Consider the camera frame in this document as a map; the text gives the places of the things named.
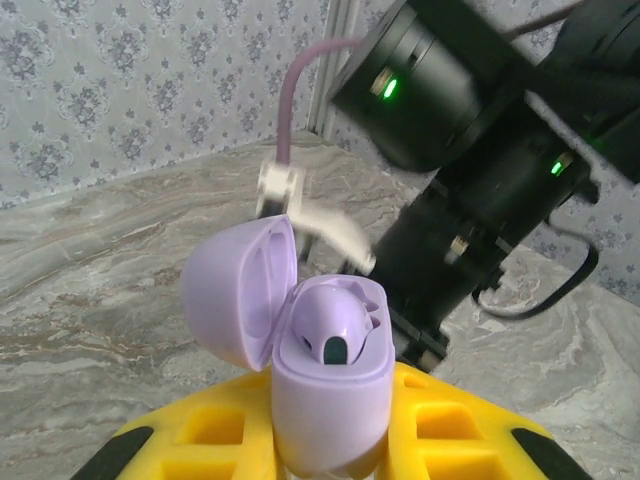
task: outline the marble surface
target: marble surface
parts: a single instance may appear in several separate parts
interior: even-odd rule
[[[310,134],[293,158],[309,196],[341,205],[372,237],[416,191]],[[0,214],[0,477],[67,479],[123,423],[240,370],[183,322],[178,277],[216,231],[249,220],[265,144]],[[334,270],[318,247],[304,276]],[[567,276],[519,248],[525,306]],[[504,324],[470,302],[447,321],[435,374],[548,427],[596,479],[640,478],[640,309],[594,285]]]

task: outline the yellow holder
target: yellow holder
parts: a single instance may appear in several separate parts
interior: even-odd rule
[[[270,370],[244,375],[128,423],[113,445],[141,427],[153,429],[130,453],[133,458],[114,466],[101,452],[111,448],[122,454],[126,448],[108,443],[74,479],[97,478],[100,468],[118,468],[100,477],[118,480],[286,479],[274,448],[270,375]],[[396,365],[394,382],[388,445],[377,480],[550,478],[512,434],[520,428],[550,439],[542,427],[403,364]]]

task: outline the metal frame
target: metal frame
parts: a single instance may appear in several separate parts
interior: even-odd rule
[[[353,29],[353,12],[359,4],[359,0],[330,0],[324,38],[349,36]],[[331,137],[335,113],[328,108],[325,96],[346,57],[345,52],[327,55],[320,60],[316,75],[307,129],[326,140]]]

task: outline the earbud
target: earbud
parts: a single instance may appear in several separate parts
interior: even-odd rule
[[[355,362],[373,322],[362,301],[336,285],[314,285],[294,301],[293,333],[316,361],[325,365]]]

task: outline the floral wallpaper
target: floral wallpaper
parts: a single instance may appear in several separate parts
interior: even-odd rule
[[[492,19],[497,26],[515,26],[536,18],[574,0],[472,0],[471,4]],[[382,16],[393,0],[359,0],[352,13],[353,35],[364,35]],[[532,58],[540,60],[553,47],[560,25],[554,25],[521,38],[517,45]],[[544,115],[544,107],[536,106]],[[331,140],[364,158],[383,164],[382,157],[367,136],[340,114],[333,124]],[[594,177],[601,183],[601,200],[595,206],[569,201],[554,214],[554,220],[569,228],[587,232],[602,249],[600,266],[592,279],[603,287],[640,305],[640,187],[630,187],[605,162],[594,155]],[[403,180],[422,187],[428,178],[398,173]],[[560,238],[544,228],[536,230],[525,242],[543,255],[575,270],[586,249]]]
[[[322,38],[328,3],[0,0],[0,206],[272,136],[286,68]]]

